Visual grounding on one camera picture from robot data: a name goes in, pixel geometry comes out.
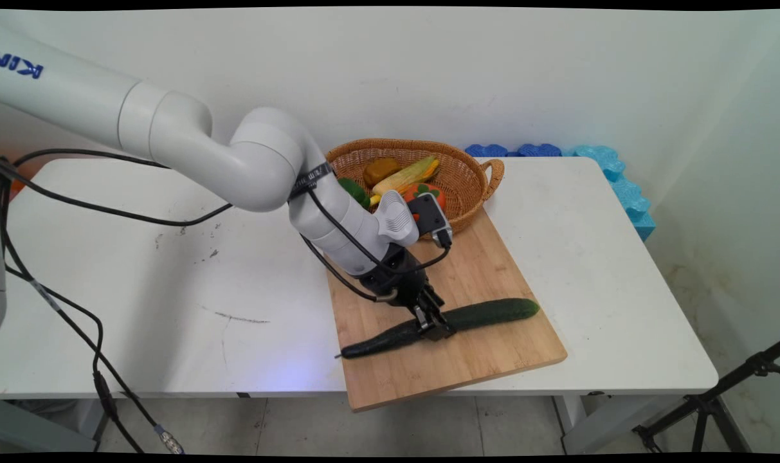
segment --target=blue lettering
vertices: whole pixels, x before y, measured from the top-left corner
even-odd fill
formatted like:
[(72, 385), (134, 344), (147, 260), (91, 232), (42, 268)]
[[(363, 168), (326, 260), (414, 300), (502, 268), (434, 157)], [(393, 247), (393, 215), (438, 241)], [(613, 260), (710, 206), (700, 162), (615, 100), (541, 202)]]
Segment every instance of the blue lettering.
[(38, 79), (38, 77), (41, 76), (41, 71), (44, 70), (44, 67), (41, 65), (34, 66), (31, 62), (27, 61), (26, 59), (22, 59), (24, 62), (24, 65), (27, 67), (26, 69), (22, 69), (19, 71), (19, 74), (22, 76), (28, 76), (32, 74), (33, 79)]
[(10, 71), (15, 71), (19, 67), (20, 62), (23, 62), (25, 65), (25, 69), (17, 71), (17, 73), (22, 76), (32, 76), (33, 79), (38, 79), (38, 77), (41, 76), (42, 71), (44, 71), (44, 67), (40, 64), (32, 64), (26, 59), (10, 55), (9, 53), (4, 56), (0, 55), (0, 66), (2, 68), (8, 68)]
[(6, 68), (7, 63), (10, 62), (10, 58), (12, 58), (12, 56), (9, 53), (7, 53), (7, 55), (4, 55), (2, 57), (0, 56), (0, 66), (2, 68)]

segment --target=floor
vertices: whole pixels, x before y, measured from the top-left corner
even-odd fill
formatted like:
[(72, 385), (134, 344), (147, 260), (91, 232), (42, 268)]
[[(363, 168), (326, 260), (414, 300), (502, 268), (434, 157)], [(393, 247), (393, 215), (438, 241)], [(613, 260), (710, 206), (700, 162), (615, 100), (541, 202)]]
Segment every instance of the floor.
[[(592, 413), (606, 396), (587, 397)], [(189, 454), (562, 455), (562, 431), (549, 397), (428, 397), (352, 413), (344, 395), (305, 399), (146, 399), (151, 416)], [(118, 401), (125, 427), (145, 451), (166, 453), (130, 401)], [(657, 437), (664, 451), (689, 451), (694, 416)], [(709, 420), (704, 451), (728, 451)], [(98, 451), (131, 452), (113, 425)], [(627, 433), (596, 453), (646, 452)]]

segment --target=green cucumber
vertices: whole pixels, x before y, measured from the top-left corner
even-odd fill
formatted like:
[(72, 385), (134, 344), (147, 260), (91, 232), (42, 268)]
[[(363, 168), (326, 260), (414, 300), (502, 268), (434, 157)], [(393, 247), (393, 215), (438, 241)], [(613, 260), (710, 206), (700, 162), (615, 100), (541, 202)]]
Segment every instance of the green cucumber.
[[(446, 311), (444, 318), (456, 331), (479, 328), (494, 323), (513, 322), (530, 318), (538, 313), (539, 305), (530, 299), (511, 297), (496, 301), (479, 302), (465, 305), (452, 311)], [(419, 336), (415, 320), (399, 323), (376, 337), (341, 349), (341, 357), (358, 358), (366, 355), (379, 354), (392, 349), (411, 345), (422, 340)]]

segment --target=basket handle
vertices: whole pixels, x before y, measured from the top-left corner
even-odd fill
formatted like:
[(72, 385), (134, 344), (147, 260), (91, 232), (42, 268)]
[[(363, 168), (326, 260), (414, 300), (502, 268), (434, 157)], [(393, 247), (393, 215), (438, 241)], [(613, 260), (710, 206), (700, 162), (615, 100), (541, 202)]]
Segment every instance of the basket handle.
[(504, 178), (504, 163), (501, 162), (500, 159), (490, 159), (489, 161), (484, 162), (484, 164), (481, 164), (481, 170), (484, 171), (484, 175), (486, 175), (487, 169), (490, 167), (493, 168), (493, 173), (490, 174), (490, 182), (487, 186), (487, 191), (485, 191), (484, 196), (481, 197), (481, 200), (483, 201), (486, 201), (490, 199), (490, 196), (493, 196), (496, 188), (501, 184), (501, 179)]

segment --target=tripod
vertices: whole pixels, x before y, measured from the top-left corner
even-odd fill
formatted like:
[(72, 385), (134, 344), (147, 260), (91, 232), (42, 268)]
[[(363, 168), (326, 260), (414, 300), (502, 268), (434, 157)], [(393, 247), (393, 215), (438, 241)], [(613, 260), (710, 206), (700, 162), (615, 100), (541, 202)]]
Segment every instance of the tripod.
[(659, 446), (655, 444), (655, 434), (661, 433), (666, 428), (676, 424), (676, 422), (680, 422), (682, 419), (687, 418), (690, 413), (698, 411), (696, 431), (693, 436), (693, 451), (701, 451), (702, 444), (704, 444), (704, 431), (707, 429), (707, 417), (710, 415), (715, 419), (716, 425), (718, 425), (718, 428), (727, 441), (727, 446), (731, 451), (747, 451), (743, 442), (737, 437), (733, 422), (730, 421), (730, 417), (727, 416), (724, 408), (721, 407), (718, 396), (752, 375), (766, 376), (769, 373), (778, 373), (780, 375), (780, 366), (775, 365), (774, 363), (778, 357), (780, 357), (780, 341), (775, 343), (775, 345), (772, 345), (769, 349), (758, 352), (748, 358), (748, 360), (732, 372), (724, 375), (723, 378), (718, 380), (718, 384), (707, 392), (701, 395), (684, 396), (686, 402), (681, 404), (678, 408), (667, 413), (657, 422), (649, 425), (648, 428), (637, 426), (633, 429), (634, 433), (639, 435), (642, 442), (644, 442), (644, 446), (650, 451), (661, 452)]

